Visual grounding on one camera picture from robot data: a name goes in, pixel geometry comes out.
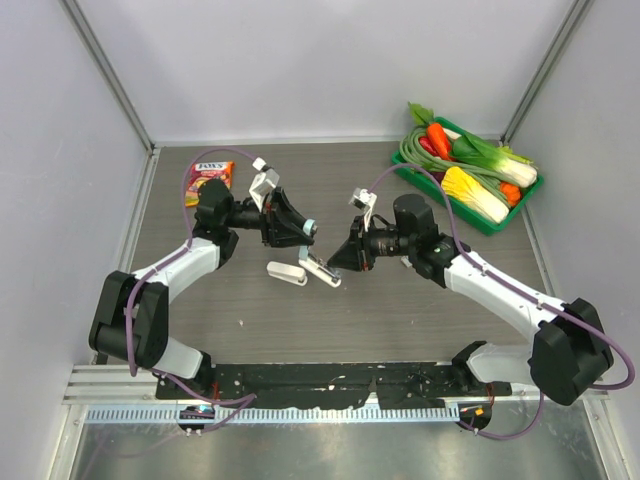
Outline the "blue white stapler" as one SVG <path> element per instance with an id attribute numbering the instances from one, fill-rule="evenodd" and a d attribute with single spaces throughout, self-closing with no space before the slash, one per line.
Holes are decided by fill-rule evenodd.
<path id="1" fill-rule="evenodd" d="M 309 244 L 303 243 L 304 240 L 313 240 L 316 232 L 316 222 L 313 219 L 295 217 L 293 224 L 302 232 L 303 237 L 298 246 L 299 265 L 332 288 L 339 287 L 342 281 L 341 275 L 318 257 Z"/>

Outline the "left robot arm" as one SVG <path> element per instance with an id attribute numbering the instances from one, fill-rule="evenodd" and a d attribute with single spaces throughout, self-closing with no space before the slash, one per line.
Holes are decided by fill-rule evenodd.
<path id="1" fill-rule="evenodd" d="M 281 187 L 262 200 L 237 201 L 214 179 L 199 187 L 198 196 L 195 224 L 182 246 L 144 269 L 106 277 L 88 338 L 100 354 L 177 378 L 193 399 L 212 393 L 215 369 L 209 354 L 170 336 L 171 302 L 230 260 L 240 229 L 258 231 L 272 248 L 311 246 L 316 232 L 314 221 L 291 205 Z"/>

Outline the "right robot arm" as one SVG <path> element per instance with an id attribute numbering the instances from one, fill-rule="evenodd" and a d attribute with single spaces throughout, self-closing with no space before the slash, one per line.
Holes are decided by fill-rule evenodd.
<path id="1" fill-rule="evenodd" d="M 603 328 L 592 304 L 581 298 L 564 302 L 493 270 L 467 245 L 440 232 L 431 206 L 417 194 L 398 197 L 394 222 L 376 225 L 376 199 L 366 189 L 354 191 L 351 203 L 361 213 L 330 267 L 364 272 L 379 257 L 404 256 L 419 276 L 475 301 L 526 340 L 523 345 L 476 341 L 467 346 L 452 361 L 457 391 L 472 395 L 489 383 L 519 383 L 569 406 L 612 366 L 611 348 L 600 337 Z"/>

